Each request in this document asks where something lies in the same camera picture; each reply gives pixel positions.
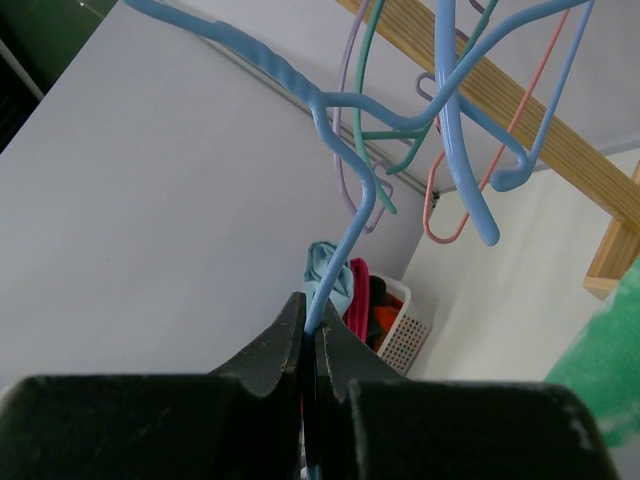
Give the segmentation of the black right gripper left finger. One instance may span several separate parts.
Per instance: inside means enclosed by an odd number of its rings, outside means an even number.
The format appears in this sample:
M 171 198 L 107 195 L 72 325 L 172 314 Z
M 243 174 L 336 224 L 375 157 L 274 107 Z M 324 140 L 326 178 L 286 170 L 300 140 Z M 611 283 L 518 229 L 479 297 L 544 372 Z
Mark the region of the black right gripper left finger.
M 305 297 L 205 374 L 36 375 L 1 397 L 5 479 L 296 479 Z

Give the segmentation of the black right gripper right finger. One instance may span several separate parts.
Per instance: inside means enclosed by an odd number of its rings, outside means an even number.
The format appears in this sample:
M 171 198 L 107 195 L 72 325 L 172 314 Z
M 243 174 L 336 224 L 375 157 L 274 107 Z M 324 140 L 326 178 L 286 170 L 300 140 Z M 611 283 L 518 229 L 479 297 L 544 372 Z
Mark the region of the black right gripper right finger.
M 315 334 L 324 479 L 614 479 L 595 421 L 545 383 L 414 381 L 328 307 Z

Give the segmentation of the green tie-dye trousers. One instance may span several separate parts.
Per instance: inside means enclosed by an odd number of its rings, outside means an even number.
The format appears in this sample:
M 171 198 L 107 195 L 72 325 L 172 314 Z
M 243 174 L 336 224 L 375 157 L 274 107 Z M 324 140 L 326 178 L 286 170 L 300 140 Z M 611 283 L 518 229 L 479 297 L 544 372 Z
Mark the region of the green tie-dye trousers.
M 639 263 L 576 335 L 545 381 L 590 410 L 623 479 L 639 477 Z

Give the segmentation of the thin blue wire hanger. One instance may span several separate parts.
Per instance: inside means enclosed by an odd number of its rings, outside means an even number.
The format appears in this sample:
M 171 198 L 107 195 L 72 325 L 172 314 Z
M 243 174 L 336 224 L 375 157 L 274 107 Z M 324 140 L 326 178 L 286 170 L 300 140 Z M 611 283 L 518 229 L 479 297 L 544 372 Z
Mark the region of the thin blue wire hanger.
M 308 475 L 312 479 L 320 479 L 322 477 L 314 457 L 315 415 L 317 411 L 315 334 L 341 269 L 347 262 L 373 211 L 378 190 L 378 179 L 366 152 L 363 132 L 356 130 L 354 145 L 346 145 L 340 135 L 330 126 L 327 112 L 329 109 L 349 108 L 358 114 L 368 113 L 392 129 L 408 132 L 414 129 L 429 128 L 434 120 L 439 118 L 440 110 L 446 103 L 447 97 L 439 94 L 438 91 L 431 104 L 422 113 L 413 117 L 403 117 L 359 92 L 321 90 L 264 43 L 223 21 L 207 21 L 158 1 L 136 1 L 133 3 L 133 8 L 151 18 L 219 43 L 268 74 L 310 109 L 320 138 L 339 159 L 351 167 L 361 182 L 360 206 L 356 209 L 349 227 L 331 257 L 327 272 L 322 276 L 316 290 L 307 297 L 303 342 L 305 371 L 302 387 L 302 411 Z M 546 1 L 526 8 L 504 20 L 485 39 L 470 47 L 464 56 L 456 56 L 456 66 L 451 79 L 445 84 L 445 92 L 450 93 L 453 87 L 456 87 L 458 91 L 459 85 L 481 57 L 509 33 L 569 8 L 570 3 L 567 1 Z M 537 137 L 532 147 L 525 148 L 504 128 L 498 126 L 487 115 L 479 112 L 461 98 L 460 106 L 461 115 L 467 115 L 473 119 L 517 156 L 517 167 L 514 170 L 497 174 L 493 181 L 494 186 L 498 189 L 508 190 L 523 184 L 539 156 L 543 138 Z

